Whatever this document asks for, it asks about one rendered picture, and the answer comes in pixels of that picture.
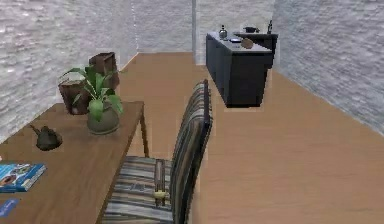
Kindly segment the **black kitchen counter cabinet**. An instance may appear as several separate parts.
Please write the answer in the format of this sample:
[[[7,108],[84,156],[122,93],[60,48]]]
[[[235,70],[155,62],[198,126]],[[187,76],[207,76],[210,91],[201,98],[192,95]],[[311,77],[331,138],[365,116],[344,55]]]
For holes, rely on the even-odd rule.
[[[227,107],[260,107],[273,54],[254,44],[246,49],[240,43],[206,34],[206,67]]]

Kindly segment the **green potted house plant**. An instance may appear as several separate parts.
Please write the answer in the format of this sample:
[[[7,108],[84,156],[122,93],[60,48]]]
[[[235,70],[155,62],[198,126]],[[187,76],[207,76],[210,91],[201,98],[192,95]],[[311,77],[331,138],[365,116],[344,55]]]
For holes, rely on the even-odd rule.
[[[74,67],[63,74],[77,73],[82,76],[84,89],[91,96],[88,104],[87,128],[94,135],[107,135],[116,131],[123,112],[121,98],[115,90],[106,87],[104,81],[110,75],[97,73],[92,65],[84,68]]]

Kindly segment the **brown wooden chair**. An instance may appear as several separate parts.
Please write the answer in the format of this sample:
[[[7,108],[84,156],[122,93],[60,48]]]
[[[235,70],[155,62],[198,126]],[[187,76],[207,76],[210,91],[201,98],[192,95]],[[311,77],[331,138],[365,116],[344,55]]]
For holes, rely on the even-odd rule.
[[[120,83],[120,79],[114,52],[99,53],[89,59],[89,64],[95,68],[97,73],[110,75],[110,77],[104,81],[104,85],[113,90],[116,89]]]
[[[65,80],[58,87],[69,114],[84,115],[88,113],[91,96],[84,89],[82,80]]]

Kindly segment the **brown wooden table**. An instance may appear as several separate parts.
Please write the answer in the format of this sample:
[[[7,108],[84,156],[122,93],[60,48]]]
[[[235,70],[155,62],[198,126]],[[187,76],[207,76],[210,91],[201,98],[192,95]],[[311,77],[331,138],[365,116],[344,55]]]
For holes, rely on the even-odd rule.
[[[29,127],[0,144],[4,163],[43,163],[47,170],[26,192],[0,193],[0,205],[10,198],[17,205],[0,224],[100,224],[120,166],[137,125],[144,117],[142,101],[125,102],[118,130],[93,135],[87,117],[72,116],[58,103],[33,121],[47,125],[63,139],[60,147],[43,152]]]

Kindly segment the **reddish brown black teakettle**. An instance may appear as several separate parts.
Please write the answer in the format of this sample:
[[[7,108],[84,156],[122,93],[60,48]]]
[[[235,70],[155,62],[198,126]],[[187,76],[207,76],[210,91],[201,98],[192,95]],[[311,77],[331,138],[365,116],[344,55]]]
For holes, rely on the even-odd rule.
[[[62,137],[48,126],[43,126],[40,129],[31,125],[31,128],[37,135],[36,147],[41,151],[50,151],[58,148],[62,143]]]

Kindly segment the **brown bat with yellow band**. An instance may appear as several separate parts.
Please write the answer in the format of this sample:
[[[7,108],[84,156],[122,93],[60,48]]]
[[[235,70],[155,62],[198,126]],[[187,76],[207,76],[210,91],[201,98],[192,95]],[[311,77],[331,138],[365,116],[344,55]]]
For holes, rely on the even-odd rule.
[[[153,196],[155,198],[156,206],[164,206],[166,198],[165,188],[165,161],[163,159],[157,159],[155,163],[154,174],[155,190]]]

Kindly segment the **small blue card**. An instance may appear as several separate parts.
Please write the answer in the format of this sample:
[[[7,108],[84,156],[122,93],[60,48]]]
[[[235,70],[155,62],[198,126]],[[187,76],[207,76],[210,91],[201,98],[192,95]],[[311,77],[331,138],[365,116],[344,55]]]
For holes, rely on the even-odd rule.
[[[18,203],[19,203],[19,200],[16,198],[11,198],[6,200],[0,206],[0,217],[7,217],[10,211],[14,209]]]

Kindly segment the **blue book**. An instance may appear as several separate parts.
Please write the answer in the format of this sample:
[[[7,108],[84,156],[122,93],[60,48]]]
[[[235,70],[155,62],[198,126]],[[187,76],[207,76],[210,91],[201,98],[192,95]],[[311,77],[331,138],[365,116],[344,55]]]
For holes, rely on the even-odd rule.
[[[45,170],[44,164],[0,164],[0,193],[27,192]]]

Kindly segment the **striped upholstered chair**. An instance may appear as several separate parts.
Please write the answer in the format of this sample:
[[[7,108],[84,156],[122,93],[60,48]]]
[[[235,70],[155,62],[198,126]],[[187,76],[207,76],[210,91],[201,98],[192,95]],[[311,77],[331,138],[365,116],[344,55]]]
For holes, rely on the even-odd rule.
[[[188,224],[196,179],[213,124],[209,82],[198,82],[188,100],[173,156],[165,161],[166,198],[156,206],[155,163],[160,158],[125,158],[101,224]]]

